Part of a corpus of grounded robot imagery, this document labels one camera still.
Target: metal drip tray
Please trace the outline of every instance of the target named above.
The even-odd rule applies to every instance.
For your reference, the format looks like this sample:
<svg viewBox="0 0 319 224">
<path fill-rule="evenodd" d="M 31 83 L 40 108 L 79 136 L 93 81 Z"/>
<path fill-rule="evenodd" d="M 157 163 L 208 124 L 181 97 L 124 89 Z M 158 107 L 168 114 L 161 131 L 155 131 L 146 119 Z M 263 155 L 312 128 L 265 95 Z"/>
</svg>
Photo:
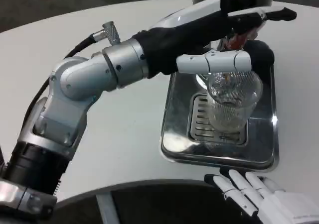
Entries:
<svg viewBox="0 0 319 224">
<path fill-rule="evenodd" d="M 247 127 L 237 133 L 222 133 L 216 131 L 210 125 L 207 116 L 207 95 L 195 95 L 193 103 L 193 113 L 189 120 L 189 133 L 194 140 L 220 143 L 220 145 L 240 145 L 245 143 Z"/>
<path fill-rule="evenodd" d="M 246 127 L 217 132 L 208 122 L 207 96 L 192 74 L 171 76 L 161 131 L 161 150 L 176 162 L 271 170 L 278 163 L 278 135 L 273 67 Z"/>
</svg>

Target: black cylindrical joint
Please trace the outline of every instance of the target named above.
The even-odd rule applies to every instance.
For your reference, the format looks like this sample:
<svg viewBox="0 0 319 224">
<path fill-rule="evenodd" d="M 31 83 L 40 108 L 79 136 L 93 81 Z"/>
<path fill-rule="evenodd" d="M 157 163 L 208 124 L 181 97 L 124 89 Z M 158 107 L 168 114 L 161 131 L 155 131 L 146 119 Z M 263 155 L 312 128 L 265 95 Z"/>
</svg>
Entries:
<svg viewBox="0 0 319 224">
<path fill-rule="evenodd" d="M 53 195 L 69 161 L 34 144 L 18 142 L 4 171 L 3 178 Z"/>
</svg>

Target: white table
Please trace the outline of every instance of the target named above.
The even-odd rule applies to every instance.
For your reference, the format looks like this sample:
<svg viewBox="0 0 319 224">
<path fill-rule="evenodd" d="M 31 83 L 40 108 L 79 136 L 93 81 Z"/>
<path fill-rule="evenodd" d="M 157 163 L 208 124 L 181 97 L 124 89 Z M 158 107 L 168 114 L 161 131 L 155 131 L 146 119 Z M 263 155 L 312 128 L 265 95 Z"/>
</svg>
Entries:
<svg viewBox="0 0 319 224">
<path fill-rule="evenodd" d="M 276 55 L 275 83 L 280 163 L 265 175 L 319 204 L 318 93 L 319 9 L 288 4 L 292 22 L 268 22 L 259 34 Z M 122 40 L 147 29 L 191 0 L 153 0 L 110 5 L 31 23 L 0 34 L 0 145 L 6 161 L 29 102 L 68 50 L 102 23 L 114 20 Z M 102 41 L 81 56 L 108 46 Z M 203 180 L 218 169 L 173 163 L 160 153 L 160 128 L 169 76 L 158 75 L 104 93 L 88 113 L 88 127 L 57 193 L 59 201 L 113 185 L 144 180 Z"/>
</svg>

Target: clear plastic cup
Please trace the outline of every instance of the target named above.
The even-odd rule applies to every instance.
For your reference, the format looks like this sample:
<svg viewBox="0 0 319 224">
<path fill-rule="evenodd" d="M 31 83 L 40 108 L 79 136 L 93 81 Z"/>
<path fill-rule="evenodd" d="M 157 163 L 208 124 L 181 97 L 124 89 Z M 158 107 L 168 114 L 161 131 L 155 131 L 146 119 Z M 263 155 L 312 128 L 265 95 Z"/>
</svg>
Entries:
<svg viewBox="0 0 319 224">
<path fill-rule="evenodd" d="M 207 85 L 208 118 L 224 133 L 242 130 L 263 93 L 255 72 L 213 73 Z"/>
</svg>

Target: white robotic hand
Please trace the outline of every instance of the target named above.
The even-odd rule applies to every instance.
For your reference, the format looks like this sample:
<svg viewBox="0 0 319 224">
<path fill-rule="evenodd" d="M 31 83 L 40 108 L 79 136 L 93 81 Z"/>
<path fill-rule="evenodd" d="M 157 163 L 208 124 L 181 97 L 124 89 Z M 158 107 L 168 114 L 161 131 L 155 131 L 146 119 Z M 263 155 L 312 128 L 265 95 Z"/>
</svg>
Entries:
<svg viewBox="0 0 319 224">
<path fill-rule="evenodd" d="M 252 222 L 319 224 L 319 207 L 306 195 L 286 192 L 271 179 L 260 179 L 252 172 L 244 177 L 231 169 L 227 176 L 206 175 L 205 181 L 216 185 L 225 200 L 235 202 Z"/>
</svg>

